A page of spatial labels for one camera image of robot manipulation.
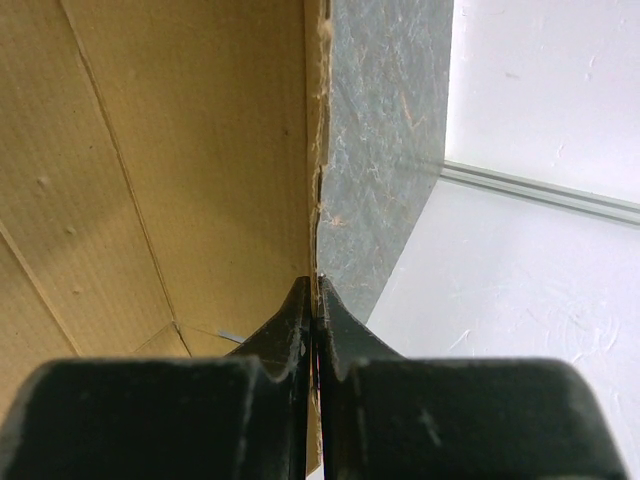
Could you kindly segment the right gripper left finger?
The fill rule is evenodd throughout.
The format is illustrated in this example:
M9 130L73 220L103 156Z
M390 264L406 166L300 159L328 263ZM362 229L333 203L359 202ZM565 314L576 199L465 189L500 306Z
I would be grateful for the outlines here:
M311 282L222 357L60 359L1 427L5 479L302 479Z

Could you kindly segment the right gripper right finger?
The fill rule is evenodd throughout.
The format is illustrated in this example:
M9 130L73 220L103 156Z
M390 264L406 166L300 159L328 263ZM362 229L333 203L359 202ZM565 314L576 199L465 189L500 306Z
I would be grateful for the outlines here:
M409 359L320 278L316 323L328 479L624 479L584 378L544 358Z

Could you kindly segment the brown cardboard box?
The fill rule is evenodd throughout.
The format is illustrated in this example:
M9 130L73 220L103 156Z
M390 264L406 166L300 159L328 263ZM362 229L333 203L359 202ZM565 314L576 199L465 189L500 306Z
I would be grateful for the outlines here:
M44 363L222 357L315 287L326 1L1 5L1 427Z

